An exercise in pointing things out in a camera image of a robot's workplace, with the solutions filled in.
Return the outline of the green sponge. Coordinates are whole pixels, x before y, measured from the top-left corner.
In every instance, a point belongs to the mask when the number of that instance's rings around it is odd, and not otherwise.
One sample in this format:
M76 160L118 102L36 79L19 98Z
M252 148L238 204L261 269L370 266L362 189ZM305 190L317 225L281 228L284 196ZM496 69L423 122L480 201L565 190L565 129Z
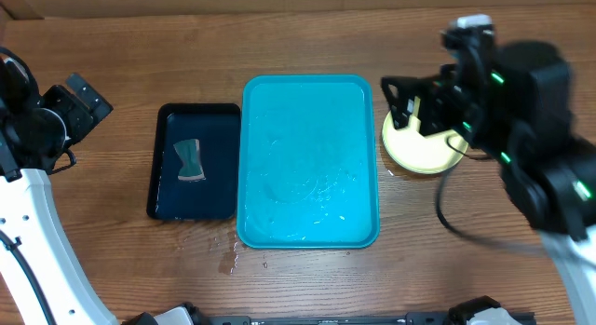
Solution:
M174 150L182 162L182 167L178 174L180 181L196 182L205 179L198 139L176 142L174 144Z

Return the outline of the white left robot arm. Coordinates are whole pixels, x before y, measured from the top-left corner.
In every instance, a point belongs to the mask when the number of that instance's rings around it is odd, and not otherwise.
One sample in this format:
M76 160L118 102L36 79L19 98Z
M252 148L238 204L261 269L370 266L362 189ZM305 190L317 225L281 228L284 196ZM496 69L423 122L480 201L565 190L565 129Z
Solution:
M50 176L113 110L80 74L41 93L1 50L1 274L27 324L115 324L63 230Z

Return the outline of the yellow plate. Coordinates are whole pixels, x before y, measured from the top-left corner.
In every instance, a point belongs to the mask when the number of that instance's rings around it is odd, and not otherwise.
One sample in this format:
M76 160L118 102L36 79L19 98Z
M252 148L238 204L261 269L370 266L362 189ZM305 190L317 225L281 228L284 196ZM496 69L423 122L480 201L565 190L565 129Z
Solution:
M391 113L382 128L384 147L389 156L404 169L418 174L438 174L455 166L467 151L468 143L454 130L448 129L429 136L420 134L418 118L420 99L409 107L413 113L405 128L395 129Z

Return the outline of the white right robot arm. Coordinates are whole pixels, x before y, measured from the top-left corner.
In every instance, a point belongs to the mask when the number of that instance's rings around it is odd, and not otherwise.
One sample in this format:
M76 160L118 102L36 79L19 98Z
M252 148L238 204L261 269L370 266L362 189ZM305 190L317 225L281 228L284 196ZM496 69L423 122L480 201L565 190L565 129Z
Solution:
M437 75L385 76L395 129L420 115L497 161L508 197L541 236L576 322L595 320L595 147L572 131L571 69L553 45L449 41Z

